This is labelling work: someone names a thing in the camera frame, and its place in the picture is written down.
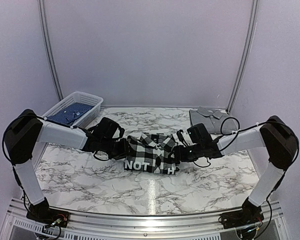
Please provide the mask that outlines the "black white plaid shirt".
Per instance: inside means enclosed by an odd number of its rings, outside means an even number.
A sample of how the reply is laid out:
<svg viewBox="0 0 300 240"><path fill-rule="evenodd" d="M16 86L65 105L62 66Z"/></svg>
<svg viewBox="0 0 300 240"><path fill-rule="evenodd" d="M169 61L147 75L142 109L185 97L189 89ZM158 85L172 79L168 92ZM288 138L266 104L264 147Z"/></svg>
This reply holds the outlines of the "black white plaid shirt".
<svg viewBox="0 0 300 240"><path fill-rule="evenodd" d="M172 134L141 133L139 137L129 135L126 139L129 153L124 170L167 175L175 175L180 170L173 153L179 143Z"/></svg>

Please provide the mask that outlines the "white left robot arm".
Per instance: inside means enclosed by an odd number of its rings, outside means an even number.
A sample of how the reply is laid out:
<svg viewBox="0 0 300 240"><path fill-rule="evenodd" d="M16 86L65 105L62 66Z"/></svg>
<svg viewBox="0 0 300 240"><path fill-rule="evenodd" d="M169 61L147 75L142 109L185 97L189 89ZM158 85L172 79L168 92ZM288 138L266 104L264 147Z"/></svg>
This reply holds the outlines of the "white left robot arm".
<svg viewBox="0 0 300 240"><path fill-rule="evenodd" d="M120 160L129 153L125 130L115 121L104 117L88 129L66 126L24 110L5 129L2 151L11 163L17 183L30 203L29 213L43 223L53 219L53 211L40 187L35 173L48 144L61 145L83 152L105 153L108 159Z"/></svg>

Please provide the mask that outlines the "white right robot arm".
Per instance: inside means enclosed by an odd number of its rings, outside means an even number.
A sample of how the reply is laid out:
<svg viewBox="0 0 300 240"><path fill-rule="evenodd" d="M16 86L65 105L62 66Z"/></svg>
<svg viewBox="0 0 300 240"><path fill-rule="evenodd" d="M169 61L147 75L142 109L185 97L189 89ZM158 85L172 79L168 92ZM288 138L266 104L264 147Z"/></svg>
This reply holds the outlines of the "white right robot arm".
<svg viewBox="0 0 300 240"><path fill-rule="evenodd" d="M190 145L173 148L173 158L193 163L199 158L219 159L247 151L259 174L259 180L242 204L237 219L248 224L261 210L261 205L277 190L287 170L298 158L300 143L297 135L279 116L232 133L212 138L200 123L188 129Z"/></svg>

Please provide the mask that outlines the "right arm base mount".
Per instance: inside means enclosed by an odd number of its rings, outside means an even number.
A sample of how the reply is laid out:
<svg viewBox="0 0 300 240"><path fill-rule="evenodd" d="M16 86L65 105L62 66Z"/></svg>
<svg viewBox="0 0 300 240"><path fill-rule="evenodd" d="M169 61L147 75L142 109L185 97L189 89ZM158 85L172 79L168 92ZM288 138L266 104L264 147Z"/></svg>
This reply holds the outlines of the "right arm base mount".
<svg viewBox="0 0 300 240"><path fill-rule="evenodd" d="M252 214L243 210L224 212L220 215L218 221L223 225L224 229L237 228L245 225L260 223L264 220L262 211Z"/></svg>

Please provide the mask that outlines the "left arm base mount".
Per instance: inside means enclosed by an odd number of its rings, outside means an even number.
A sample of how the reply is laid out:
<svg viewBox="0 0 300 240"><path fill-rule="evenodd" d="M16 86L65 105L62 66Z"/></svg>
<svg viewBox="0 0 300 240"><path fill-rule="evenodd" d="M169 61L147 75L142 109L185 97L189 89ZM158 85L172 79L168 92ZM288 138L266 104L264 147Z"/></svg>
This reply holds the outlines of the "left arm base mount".
<svg viewBox="0 0 300 240"><path fill-rule="evenodd" d="M60 226L61 228L66 228L70 213L68 211L44 207L29 210L26 217L30 220L43 223L48 227Z"/></svg>

